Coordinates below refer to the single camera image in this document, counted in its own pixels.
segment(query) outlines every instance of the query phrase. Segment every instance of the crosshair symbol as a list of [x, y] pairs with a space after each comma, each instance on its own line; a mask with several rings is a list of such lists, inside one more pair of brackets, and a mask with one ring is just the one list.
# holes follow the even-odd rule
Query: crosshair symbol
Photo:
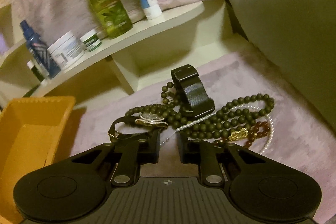
[[170, 184], [172, 184], [173, 182], [172, 182], [171, 180], [169, 180], [169, 179], [166, 179], [163, 183], [166, 184], [166, 185], [170, 185]]

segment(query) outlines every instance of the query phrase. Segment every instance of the yellow container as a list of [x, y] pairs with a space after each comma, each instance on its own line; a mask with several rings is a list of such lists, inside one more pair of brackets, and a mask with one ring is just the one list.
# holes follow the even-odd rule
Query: yellow container
[[74, 97], [21, 98], [1, 113], [0, 224], [22, 221], [13, 188], [25, 174], [54, 162], [74, 105]]

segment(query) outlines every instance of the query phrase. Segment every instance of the blue spray bottle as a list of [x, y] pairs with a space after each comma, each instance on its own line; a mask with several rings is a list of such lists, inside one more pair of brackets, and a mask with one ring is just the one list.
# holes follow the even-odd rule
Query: blue spray bottle
[[33, 28], [28, 25], [27, 21], [22, 21], [20, 23], [20, 27], [26, 39], [26, 46], [29, 52], [33, 55], [37, 63], [47, 70], [49, 73], [48, 77], [50, 79], [54, 78], [61, 69], [47, 51], [47, 44], [42, 41], [41, 36], [38, 33], [34, 32]]

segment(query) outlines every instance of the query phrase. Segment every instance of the white jar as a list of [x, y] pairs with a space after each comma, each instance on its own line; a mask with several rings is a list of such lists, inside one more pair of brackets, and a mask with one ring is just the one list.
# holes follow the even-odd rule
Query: white jar
[[72, 31], [67, 32], [51, 45], [48, 52], [62, 70], [67, 69], [84, 54], [80, 42]]

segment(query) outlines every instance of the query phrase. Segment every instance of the jar lid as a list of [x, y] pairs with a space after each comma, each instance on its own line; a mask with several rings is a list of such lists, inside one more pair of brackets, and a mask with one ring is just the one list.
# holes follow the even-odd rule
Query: jar lid
[[86, 40], [94, 36], [95, 34], [97, 34], [96, 30], [92, 29], [91, 31], [87, 32], [85, 35], [81, 37], [81, 42], [85, 42]]
[[54, 52], [59, 46], [61, 46], [63, 43], [65, 43], [66, 41], [68, 41], [73, 36], [74, 36], [74, 34], [73, 34], [72, 31], [67, 32], [60, 39], [58, 39], [53, 45], [51, 45], [48, 48], [48, 51], [49, 52]]

